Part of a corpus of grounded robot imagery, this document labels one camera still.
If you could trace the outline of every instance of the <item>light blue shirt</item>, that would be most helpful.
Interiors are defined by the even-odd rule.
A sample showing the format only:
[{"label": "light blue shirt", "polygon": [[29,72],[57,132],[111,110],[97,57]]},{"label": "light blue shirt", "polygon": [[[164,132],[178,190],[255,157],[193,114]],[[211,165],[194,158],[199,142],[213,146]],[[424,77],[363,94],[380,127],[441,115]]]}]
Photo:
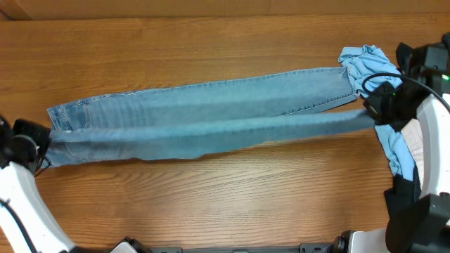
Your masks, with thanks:
[{"label": "light blue shirt", "polygon": [[[350,83],[364,98],[368,96],[362,89],[365,78],[383,72],[400,74],[396,66],[391,64],[383,51],[376,46],[345,47],[339,56],[339,62],[347,67]],[[373,91],[385,81],[394,87],[401,84],[401,80],[396,77],[375,77],[366,83],[366,87]],[[400,174],[404,179],[412,181],[415,163],[402,134],[395,132],[390,125],[376,126],[375,130],[390,161],[392,174]]]}]

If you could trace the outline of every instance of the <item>cable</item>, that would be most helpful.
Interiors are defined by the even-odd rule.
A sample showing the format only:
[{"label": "cable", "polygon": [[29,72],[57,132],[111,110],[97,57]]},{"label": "cable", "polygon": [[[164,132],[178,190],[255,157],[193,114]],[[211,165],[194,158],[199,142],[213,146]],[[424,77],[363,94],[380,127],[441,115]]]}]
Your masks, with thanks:
[{"label": "cable", "polygon": [[[47,166],[44,168],[41,168],[42,162],[44,162],[44,160],[47,161]],[[42,172],[44,172],[44,170],[48,169],[51,166],[51,162],[47,157],[43,157],[41,158],[41,160],[39,161],[39,164],[37,165],[38,170],[36,170],[36,172],[34,173],[34,177],[38,177],[38,175],[40,175]]]},{"label": "cable", "polygon": [[27,243],[31,253],[38,253],[36,247],[34,246],[33,242],[31,241],[30,235],[28,235],[27,230],[23,226],[22,221],[19,219],[17,214],[14,212],[14,210],[9,206],[9,203],[0,199],[0,204],[1,204],[1,207],[5,207],[6,210],[8,210],[8,212],[13,217],[14,221],[17,223],[17,226],[19,227],[20,232],[22,233],[23,238],[25,239],[25,242]]},{"label": "cable", "polygon": [[417,80],[415,80],[415,79],[412,79],[412,78],[410,78],[410,77],[404,76],[404,75],[402,75],[402,74],[377,73],[377,74],[372,74],[370,77],[365,78],[365,80],[364,80],[363,83],[362,83],[362,86],[363,86],[363,90],[364,90],[368,95],[374,94],[374,95],[379,95],[379,96],[387,96],[387,95],[392,95],[394,92],[398,92],[398,91],[400,90],[400,86],[398,86],[397,88],[395,88],[395,90],[389,91],[389,92],[383,92],[383,93],[378,93],[378,92],[377,92],[377,93],[376,93],[376,92],[373,92],[373,91],[369,91],[369,90],[366,88],[366,82],[367,82],[368,80],[374,78],[374,77],[398,77],[398,78],[400,78],[400,79],[405,79],[405,80],[411,81],[411,82],[413,82],[414,84],[417,84],[417,85],[421,86],[422,88],[426,89],[426,90],[429,91],[431,94],[435,95],[435,97],[437,98],[437,100],[439,100],[439,101],[442,103],[442,105],[444,105],[444,107],[445,107],[445,108],[449,111],[449,113],[450,113],[450,105],[449,105],[449,104],[444,100],[444,98],[442,98],[442,96],[440,96],[436,91],[434,91],[434,90],[431,89],[430,87],[426,86],[425,84],[423,84],[423,83],[421,83],[421,82],[419,82],[419,81],[417,81]]}]

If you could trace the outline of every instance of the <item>blue jeans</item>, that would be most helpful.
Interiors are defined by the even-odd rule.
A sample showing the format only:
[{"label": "blue jeans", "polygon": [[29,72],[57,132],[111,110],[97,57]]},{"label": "blue jeans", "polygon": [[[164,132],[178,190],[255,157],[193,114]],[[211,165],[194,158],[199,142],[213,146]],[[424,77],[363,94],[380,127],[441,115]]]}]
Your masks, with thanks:
[{"label": "blue jeans", "polygon": [[326,67],[94,96],[49,108],[53,166],[140,158],[193,159],[265,141],[373,127],[346,67]]}]

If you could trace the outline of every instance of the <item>jeans pocket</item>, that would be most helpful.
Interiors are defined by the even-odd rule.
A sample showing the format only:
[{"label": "jeans pocket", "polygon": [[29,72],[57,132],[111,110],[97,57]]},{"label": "jeans pocket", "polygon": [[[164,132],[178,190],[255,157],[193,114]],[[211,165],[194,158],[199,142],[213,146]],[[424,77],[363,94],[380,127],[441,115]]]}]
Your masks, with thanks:
[{"label": "jeans pocket", "polygon": [[119,143],[65,143],[70,156],[84,162],[120,160],[124,150]]},{"label": "jeans pocket", "polygon": [[70,128],[65,130],[78,130],[89,127],[91,120],[87,104],[75,105],[68,109],[62,109],[62,112]]}]

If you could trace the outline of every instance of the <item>wood grain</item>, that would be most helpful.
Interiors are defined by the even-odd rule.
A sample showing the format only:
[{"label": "wood grain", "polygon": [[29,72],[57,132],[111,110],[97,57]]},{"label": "wood grain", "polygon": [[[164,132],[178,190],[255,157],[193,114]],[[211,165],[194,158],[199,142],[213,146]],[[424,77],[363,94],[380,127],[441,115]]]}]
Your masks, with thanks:
[{"label": "wood grain", "polygon": [[9,19],[3,13],[0,12],[0,21],[9,21]]},{"label": "wood grain", "polygon": [[447,0],[2,0],[0,6],[16,20],[450,12]]},{"label": "wood grain", "polygon": [[[0,108],[49,125],[46,109],[104,93],[338,66],[344,46],[394,60],[448,32],[443,14],[153,18],[0,23]],[[361,101],[337,108],[360,108]],[[238,247],[331,241],[388,220],[388,161],[374,130],[267,143],[199,160],[67,166],[37,179],[85,247],[124,236],[148,246]],[[10,252],[0,237],[0,252]]]}]

